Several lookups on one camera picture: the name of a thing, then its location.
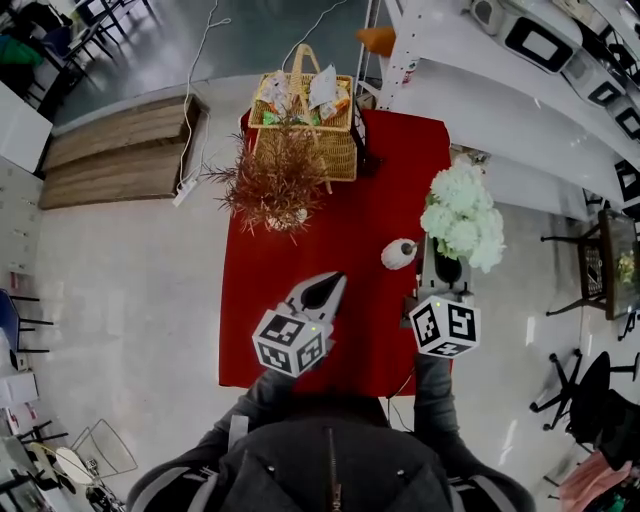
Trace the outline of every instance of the gray jacket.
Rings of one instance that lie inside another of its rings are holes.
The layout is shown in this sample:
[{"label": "gray jacket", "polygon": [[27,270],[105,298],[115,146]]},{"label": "gray jacket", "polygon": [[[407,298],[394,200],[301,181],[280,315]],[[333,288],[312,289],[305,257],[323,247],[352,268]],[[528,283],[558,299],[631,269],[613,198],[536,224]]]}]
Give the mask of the gray jacket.
[{"label": "gray jacket", "polygon": [[[127,510],[534,511],[460,439],[448,361],[417,355],[416,381],[409,435],[356,418],[274,422],[294,381],[267,371],[198,446],[145,475]],[[248,417],[249,434],[228,449],[234,415]]]}]

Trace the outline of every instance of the white hydrangea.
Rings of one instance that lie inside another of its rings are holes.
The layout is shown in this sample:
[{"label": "white hydrangea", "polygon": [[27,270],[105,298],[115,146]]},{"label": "white hydrangea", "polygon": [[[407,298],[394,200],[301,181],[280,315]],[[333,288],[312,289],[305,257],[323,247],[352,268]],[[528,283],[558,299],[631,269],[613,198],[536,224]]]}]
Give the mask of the white hydrangea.
[{"label": "white hydrangea", "polygon": [[443,241],[449,257],[466,256],[469,265],[489,272],[502,260],[504,222],[482,183],[483,171],[467,157],[433,179],[420,225]]}]

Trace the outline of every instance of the red tablecloth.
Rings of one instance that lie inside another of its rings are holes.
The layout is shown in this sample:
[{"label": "red tablecloth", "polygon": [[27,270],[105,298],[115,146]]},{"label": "red tablecloth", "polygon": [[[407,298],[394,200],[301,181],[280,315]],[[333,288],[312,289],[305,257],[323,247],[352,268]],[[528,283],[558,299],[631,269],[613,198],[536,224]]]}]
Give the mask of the red tablecloth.
[{"label": "red tablecloth", "polygon": [[[263,371],[251,335],[267,309],[294,285],[341,270],[347,288],[334,322],[336,341],[301,391],[387,396],[404,383],[416,344],[400,329],[403,297],[415,287],[415,265],[391,271],[382,249],[397,238],[417,240],[431,180],[449,164],[444,124],[420,117],[364,111],[371,152],[384,162],[375,177],[334,182],[309,229],[295,237],[259,228],[242,232],[231,219],[222,287],[220,384],[248,387]],[[412,392],[409,386],[405,392]]]}]

